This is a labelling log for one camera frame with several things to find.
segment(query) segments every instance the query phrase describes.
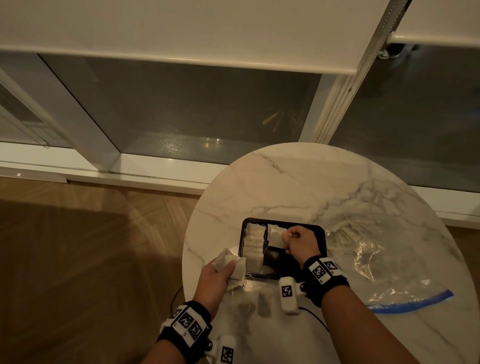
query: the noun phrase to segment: black wristband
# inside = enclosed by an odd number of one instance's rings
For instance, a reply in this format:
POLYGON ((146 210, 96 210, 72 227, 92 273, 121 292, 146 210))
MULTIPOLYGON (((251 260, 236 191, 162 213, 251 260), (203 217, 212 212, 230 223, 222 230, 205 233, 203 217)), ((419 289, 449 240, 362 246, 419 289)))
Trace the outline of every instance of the black wristband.
POLYGON ((303 265, 305 292, 315 306, 322 307, 322 299, 333 287, 348 286, 342 270, 330 258, 313 256, 303 265))
POLYGON ((188 301, 164 321, 157 341, 170 341, 181 352, 186 363, 193 364, 204 356, 211 331, 208 310, 196 301, 188 301))

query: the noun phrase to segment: person's left hand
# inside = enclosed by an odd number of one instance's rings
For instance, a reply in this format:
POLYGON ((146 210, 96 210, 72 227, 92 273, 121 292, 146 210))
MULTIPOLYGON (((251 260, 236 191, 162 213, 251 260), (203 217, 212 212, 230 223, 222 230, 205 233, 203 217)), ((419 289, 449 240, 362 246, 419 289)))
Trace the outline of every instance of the person's left hand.
POLYGON ((193 300, 201 303, 210 312, 211 321, 216 316, 220 302, 227 289, 227 279, 235 270, 235 262, 231 260, 219 272, 213 266, 213 260, 202 268, 197 290, 193 300))

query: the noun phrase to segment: hand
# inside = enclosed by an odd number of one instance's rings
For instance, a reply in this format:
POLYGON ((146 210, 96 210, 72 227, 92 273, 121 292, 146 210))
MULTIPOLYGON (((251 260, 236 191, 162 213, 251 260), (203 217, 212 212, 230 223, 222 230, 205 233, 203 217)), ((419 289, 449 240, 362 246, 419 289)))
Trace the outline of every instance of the hand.
POLYGON ((302 269, 308 258, 320 254, 315 234, 303 226, 292 226, 282 234, 282 238, 287 246, 287 254, 293 255, 302 269))
POLYGON ((215 318, 227 289, 227 279, 235 270, 233 260, 229 261, 219 272, 212 263, 213 260, 202 268, 197 290, 193 296, 194 301, 201 303, 210 312, 211 321, 215 318))

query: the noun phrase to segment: black cable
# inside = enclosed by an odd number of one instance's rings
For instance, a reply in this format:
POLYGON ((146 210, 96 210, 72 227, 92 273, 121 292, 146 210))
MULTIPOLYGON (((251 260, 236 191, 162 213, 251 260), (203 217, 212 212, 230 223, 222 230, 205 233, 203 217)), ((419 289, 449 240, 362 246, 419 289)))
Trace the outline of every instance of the black cable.
POLYGON ((328 331, 328 328, 327 326, 323 323, 323 321, 321 319, 318 318, 318 316, 316 314, 314 314, 312 311, 310 310, 307 310, 305 307, 299 307, 300 310, 303 310, 303 311, 307 311, 308 313, 312 314, 313 317, 315 317, 318 321, 320 321, 320 323, 323 325, 323 327, 325 328, 325 330, 328 331))
POLYGON ((173 312, 173 303, 175 302, 175 299, 177 298, 177 295, 180 293, 181 289, 183 288, 183 286, 181 286, 179 288, 179 290, 177 291, 177 293, 175 294, 175 296, 173 296, 173 300, 172 302, 170 303, 170 313, 173 312))

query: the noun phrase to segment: marble tabletop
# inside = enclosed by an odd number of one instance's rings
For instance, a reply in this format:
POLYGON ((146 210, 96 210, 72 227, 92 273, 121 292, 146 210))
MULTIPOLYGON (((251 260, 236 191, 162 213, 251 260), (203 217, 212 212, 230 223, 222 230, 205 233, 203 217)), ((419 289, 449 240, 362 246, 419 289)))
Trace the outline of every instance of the marble tabletop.
MULTIPOLYGON (((437 305, 379 319, 421 363, 476 364, 480 318, 475 288, 447 228, 398 177, 333 146, 268 146, 236 160, 210 183, 185 236, 185 298, 193 297, 205 263, 224 248, 238 253, 245 218, 323 226, 349 212, 395 217, 412 251, 422 257, 428 278, 454 293, 437 305)), ((350 284, 363 293, 355 280, 350 284)), ((323 318, 308 299, 299 298, 299 304, 323 318)), ((228 292, 213 327, 213 336, 237 337, 238 363, 339 363, 329 334, 312 316, 303 311, 299 316, 283 314, 277 281, 256 279, 244 290, 228 292)))

